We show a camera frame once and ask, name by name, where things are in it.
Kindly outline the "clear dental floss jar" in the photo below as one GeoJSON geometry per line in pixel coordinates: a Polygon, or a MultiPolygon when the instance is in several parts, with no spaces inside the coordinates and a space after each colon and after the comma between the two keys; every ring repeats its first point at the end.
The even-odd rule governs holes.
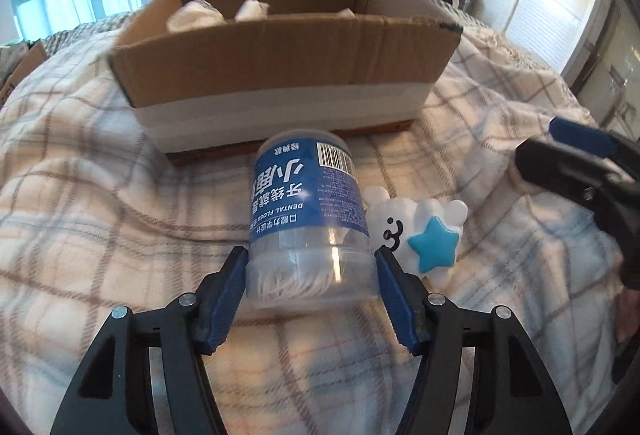
{"type": "Polygon", "coordinates": [[[257,152],[246,296],[272,311],[322,311],[378,295],[378,272],[348,146],[318,129],[281,132],[257,152]]]}

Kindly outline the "white cloud star toy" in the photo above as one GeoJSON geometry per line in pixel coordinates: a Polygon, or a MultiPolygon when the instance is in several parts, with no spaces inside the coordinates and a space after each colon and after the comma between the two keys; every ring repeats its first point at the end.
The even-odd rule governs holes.
{"type": "Polygon", "coordinates": [[[461,200],[393,198],[382,187],[362,192],[370,249],[388,247],[402,270],[446,288],[457,260],[469,209],[461,200]]]}

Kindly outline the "plaid blanket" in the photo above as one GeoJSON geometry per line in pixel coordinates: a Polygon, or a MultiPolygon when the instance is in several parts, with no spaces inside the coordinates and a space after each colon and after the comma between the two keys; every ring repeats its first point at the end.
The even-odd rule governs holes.
{"type": "MultiPolygon", "coordinates": [[[[1,385],[37,434],[50,431],[115,306],[165,306],[248,236],[252,159],[172,166],[107,66],[114,40],[64,48],[1,110],[1,385]]],[[[614,391],[620,254],[586,210],[518,176],[516,146],[555,115],[590,122],[554,72],[467,28],[408,132],[349,147],[364,187],[468,204],[446,294],[514,311],[580,434],[614,391]]],[[[380,302],[283,318],[242,311],[206,361],[233,434],[393,433],[417,367],[380,302]]]]}

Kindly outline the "white rolled item in box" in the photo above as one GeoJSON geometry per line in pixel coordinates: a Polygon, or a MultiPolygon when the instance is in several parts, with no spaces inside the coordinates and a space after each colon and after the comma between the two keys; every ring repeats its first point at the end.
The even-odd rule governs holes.
{"type": "Polygon", "coordinates": [[[166,22],[168,33],[177,34],[226,23],[224,16],[206,0],[192,0],[172,14],[166,22]]]}

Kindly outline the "small cardboard box with items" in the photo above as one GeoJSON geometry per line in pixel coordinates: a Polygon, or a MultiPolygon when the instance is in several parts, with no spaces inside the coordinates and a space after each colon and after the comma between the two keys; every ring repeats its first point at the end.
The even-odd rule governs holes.
{"type": "Polygon", "coordinates": [[[48,54],[41,40],[30,45],[26,54],[24,54],[20,62],[17,62],[2,85],[1,104],[5,104],[15,88],[17,88],[29,74],[32,74],[35,69],[46,62],[47,58],[48,54]]]}

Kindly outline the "large open cardboard box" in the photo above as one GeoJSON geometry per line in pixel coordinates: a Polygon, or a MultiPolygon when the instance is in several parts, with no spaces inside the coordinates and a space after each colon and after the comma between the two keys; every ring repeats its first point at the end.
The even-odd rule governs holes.
{"type": "Polygon", "coordinates": [[[259,0],[268,18],[235,22],[246,0],[206,0],[226,23],[171,34],[192,0],[151,0],[107,61],[145,135],[171,163],[256,150],[281,132],[401,132],[462,39],[434,0],[259,0]]]}

